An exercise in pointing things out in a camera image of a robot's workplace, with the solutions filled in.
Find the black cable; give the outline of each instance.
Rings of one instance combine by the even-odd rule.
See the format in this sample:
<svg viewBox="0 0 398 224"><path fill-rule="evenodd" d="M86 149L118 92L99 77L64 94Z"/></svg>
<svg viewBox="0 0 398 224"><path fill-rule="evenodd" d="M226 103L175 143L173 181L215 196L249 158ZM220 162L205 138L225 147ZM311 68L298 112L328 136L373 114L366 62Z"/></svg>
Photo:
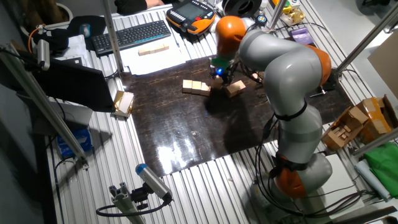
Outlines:
<svg viewBox="0 0 398 224"><path fill-rule="evenodd" d="M152 213L152 212L159 211L160 209L162 209L166 205L167 205L167 203L163 202L163 204L160 205L159 207L150 209L148 211L143 211L143 212L132 212L132 213L122 213L122 214L100 212L100 211L105 210L105 209L116 208L115 205L107 205L107 206L104 206L104 207L101 207L101 208L97 209L95 212L97 213L97 215L102 216L102 217L131 217L131 216L145 215L145 214L149 214L149 213Z"/></svg>
<svg viewBox="0 0 398 224"><path fill-rule="evenodd" d="M14 54L14 53L12 53L12 52L6 50L5 48L2 48L2 47L1 47L1 48L0 48L0 52L4 52L4 53L6 53L6 54L9 54L9 55L12 55L12 56L14 56L14 57L17 57L17 58L23 60L24 62L29 63L29 64L31 64L31 65L37 67L37 68L40 68L40 69L42 68L39 64L37 64L37 63L35 63L35 62L32 62L32 61L30 61L30 60L27 60L26 58L23 58L23 57L21 57L20 55L16 55L16 54Z"/></svg>
<svg viewBox="0 0 398 224"><path fill-rule="evenodd" d="M67 121L67 117L65 116L65 111L63 110L60 102L58 102L58 100L56 98L53 97L53 99L55 100L55 102L57 102L58 106L61 108L62 110L62 114L63 114L63 121Z"/></svg>
<svg viewBox="0 0 398 224"><path fill-rule="evenodd" d="M259 177L258 177L259 172L261 173L261 155L260 155L261 148L262 148L262 141L261 141L261 144L256 148L255 171L256 171L256 179L257 179L257 181L259 181ZM283 210L283 211L285 211L285 212L287 212L287 213L289 213L291 215L296 215L298 217L304 217L304 218L328 217L328 216L330 216L330 215L332 215L334 213L338 213L338 212L342 211L343 209L345 209L345 208L347 208L349 206L352 206L354 203L356 203L358 200L360 200L360 198L361 198L361 196L363 194L369 194L370 193L370 192L368 192L366 190L363 190L363 191L360 191L360 192L356 192L354 194L347 195L347 196L339 199L337 202L327 206L326 208L324 208L322 210L319 210L319 211L311 213L311 214L304 214L302 212L296 212L294 210L291 210L291 209L286 208L286 207L282 206L281 204L279 204L276 201L276 199L273 197L272 190L271 190L271 185L270 185L270 180L268 181L268 189L264 185L264 181L262 179L262 175L260 175L260 180L261 180L261 184L262 184L262 186L263 186L263 188L266 191L268 196L266 196L266 194L262 191L260 183L258 183L259 184L259 190L261 191L261 194L264 196L264 198L266 198L266 200L268 200L271 204L273 204L277 208L279 208L279 209L281 209L281 210ZM331 207L334 207L336 205L338 205L338 206L336 208L334 208L332 211L320 213L320 212L325 211L325 210L327 210L327 209L329 209Z"/></svg>
<svg viewBox="0 0 398 224"><path fill-rule="evenodd" d="M260 75L258 76L258 78L254 78L253 77L253 73L256 73L255 71L250 70L247 66L245 66L242 62L237 62L241 64L241 70L242 70L242 74L248 78L250 78L251 80L255 81L256 83L262 85L262 78L260 77Z"/></svg>
<svg viewBox="0 0 398 224"><path fill-rule="evenodd" d="M107 77L104 77L104 79L111 78L111 77L115 76L117 73L118 73L118 70L116 70L112 75L108 75Z"/></svg>
<svg viewBox="0 0 398 224"><path fill-rule="evenodd" d="M328 194L331 194L331 193L334 193L334 192L337 192L337 191L340 191L340 190L345 190L345 189L352 188L352 187L354 187L354 186L356 185L356 181L355 181L355 180L356 180L358 177L359 177L359 175L356 176L353 180L351 180L351 181L354 182L354 184L351 185L351 186L349 186L349 187L345 187L345 188L337 189L337 190L332 190L331 192L328 192L328 193L325 193L325 194L320 194L320 195L316 195L316 196L302 197L302 198L315 198L315 197L321 197L321 196L325 196L325 195L328 195Z"/></svg>
<svg viewBox="0 0 398 224"><path fill-rule="evenodd" d="M54 172L57 170L58 166L61 165L61 163L63 163L63 162L72 162L72 161L66 161L66 160L67 160L67 159L70 159L70 158L74 158L74 157L75 157L75 155L62 159L62 160L61 160L59 163L57 163L57 165L55 166Z"/></svg>

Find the white sheet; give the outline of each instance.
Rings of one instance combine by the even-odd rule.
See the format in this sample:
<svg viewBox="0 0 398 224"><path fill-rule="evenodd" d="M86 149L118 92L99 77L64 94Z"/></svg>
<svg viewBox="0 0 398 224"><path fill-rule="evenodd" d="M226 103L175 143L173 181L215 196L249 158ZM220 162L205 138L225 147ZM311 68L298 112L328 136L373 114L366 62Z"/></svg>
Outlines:
<svg viewBox="0 0 398 224"><path fill-rule="evenodd" d="M88 60L87 50L86 50L86 42L84 35L77 35L74 37L69 37L69 49L60 57L60 60L69 59L72 57L83 56L85 59L85 63L83 62L83 66L92 68L90 61Z"/></svg>
<svg viewBox="0 0 398 224"><path fill-rule="evenodd" d="M138 55L139 49L154 49L162 44L169 44L170 48L154 54ZM181 51L172 36L122 50L121 57L124 66L128 66L133 75L145 75L185 63Z"/></svg>

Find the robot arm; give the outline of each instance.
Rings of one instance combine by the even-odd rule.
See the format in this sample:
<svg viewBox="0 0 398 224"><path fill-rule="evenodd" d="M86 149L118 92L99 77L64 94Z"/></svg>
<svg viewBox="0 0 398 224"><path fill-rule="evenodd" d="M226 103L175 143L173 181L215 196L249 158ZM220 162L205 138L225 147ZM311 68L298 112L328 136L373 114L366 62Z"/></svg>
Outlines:
<svg viewBox="0 0 398 224"><path fill-rule="evenodd" d="M223 29L217 26L216 31ZM225 43L218 39L218 45ZM326 82L330 58L315 47L278 39L261 30L252 30L239 41L239 58L248 67L265 71L264 88L280 121L271 189L277 200L304 197L321 187L332 172L328 160L314 154L322 137L322 119L319 111L304 100L308 91Z"/></svg>

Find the slotted aluminum surface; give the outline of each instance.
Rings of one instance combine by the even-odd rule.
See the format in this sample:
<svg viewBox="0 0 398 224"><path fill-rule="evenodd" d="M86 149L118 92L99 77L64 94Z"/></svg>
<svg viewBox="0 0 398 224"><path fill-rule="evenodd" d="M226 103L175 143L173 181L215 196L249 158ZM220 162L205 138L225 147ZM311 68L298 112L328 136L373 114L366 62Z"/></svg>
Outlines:
<svg viewBox="0 0 398 224"><path fill-rule="evenodd" d="M169 8L170 6L158 7L128 17L113 15L116 30L160 19L165 21L165 12ZM326 27L309 1L302 0L300 9L306 14L304 22L314 22ZM267 10L267 17L271 18L272 9ZM67 23L57 24L47 28L66 28L67 25ZM279 21L276 28L282 26ZM329 53L332 66L337 67L345 57L341 47L323 29L316 26L308 26L308 29L317 47ZM173 29L170 30L186 60L216 53L214 34L207 33L187 40L181 38ZM285 29L278 32L278 35L288 37ZM98 58L95 52L87 51L87 53L89 63L92 67L102 70L104 76L116 71L114 55ZM119 78L110 79L108 84L113 96L117 90L123 90ZM373 96L367 84L355 73L344 72L341 85L354 104ZM134 121L131 117L118 118L109 113L94 112L89 129L95 148L87 152L90 166L88 170L66 162L59 166L56 173L52 172L60 157L55 145L53 149L47 149L57 221L58 223L129 223L127 218L99 217L95 210L112 204L109 186L118 185L120 182L127 183L130 189L142 186L142 180L135 174L135 168L145 162ZM275 155L277 146L275 142L265 146L266 152L262 152L263 169L270 170L269 155ZM351 146L358 146L357 142L351 143L348 147ZM348 147L338 152L338 155L353 179L357 176L353 167L357 161L349 156ZM321 143L317 152L325 150L326 147ZM248 202L249 188L254 179L254 156L254 149L248 149L162 177L161 179L174 194L174 202L158 212L144 215L146 223L267 223L268 220L263 212ZM357 180L356 186L360 190L370 190L361 178ZM149 196L149 208L158 207L161 203L155 195Z"/></svg>

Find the wooden cube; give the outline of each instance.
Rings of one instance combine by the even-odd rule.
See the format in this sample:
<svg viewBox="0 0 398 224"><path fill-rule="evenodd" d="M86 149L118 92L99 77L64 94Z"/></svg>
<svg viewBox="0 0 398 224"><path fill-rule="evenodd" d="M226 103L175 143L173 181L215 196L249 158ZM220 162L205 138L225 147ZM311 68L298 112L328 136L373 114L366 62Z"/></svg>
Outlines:
<svg viewBox="0 0 398 224"><path fill-rule="evenodd" d="M238 82L236 82L234 84L239 86L239 93L242 93L243 90L246 88L246 86L243 84L242 81L238 81Z"/></svg>
<svg viewBox="0 0 398 224"><path fill-rule="evenodd" d="M182 92L183 93L192 92L192 80L182 80Z"/></svg>
<svg viewBox="0 0 398 224"><path fill-rule="evenodd" d="M228 86L226 88L226 93L231 98L231 97L236 96L237 94L241 93L243 91L243 89L245 89L245 88L246 88L246 86L243 84L243 82L238 81L236 83L230 84L230 86Z"/></svg>
<svg viewBox="0 0 398 224"><path fill-rule="evenodd" d="M155 53L161 52L161 51L164 51L164 50L168 50L169 48L170 48L170 47L169 47L168 44L162 44L162 45L158 46L158 47L155 49Z"/></svg>
<svg viewBox="0 0 398 224"><path fill-rule="evenodd" d="M335 128L335 129L333 130L333 133L336 134L338 131L340 131L340 127Z"/></svg>
<svg viewBox="0 0 398 224"><path fill-rule="evenodd" d="M201 92L201 82L192 81L192 94L200 94Z"/></svg>
<svg viewBox="0 0 398 224"><path fill-rule="evenodd" d="M168 50L170 48L170 45L166 43L166 44L163 44L163 47L164 47L164 50Z"/></svg>
<svg viewBox="0 0 398 224"><path fill-rule="evenodd" d="M202 96L210 96L211 88L206 83L201 83L201 92Z"/></svg>
<svg viewBox="0 0 398 224"><path fill-rule="evenodd" d="M344 129L345 129L347 132L351 132L351 129L350 129L347 125L344 125Z"/></svg>
<svg viewBox="0 0 398 224"><path fill-rule="evenodd" d="M223 82L223 79L220 76L216 75L211 83L211 87L220 90L223 87Z"/></svg>
<svg viewBox="0 0 398 224"><path fill-rule="evenodd" d="M147 54L150 54L149 49L139 49L138 50L138 55L140 55L140 56L147 55Z"/></svg>

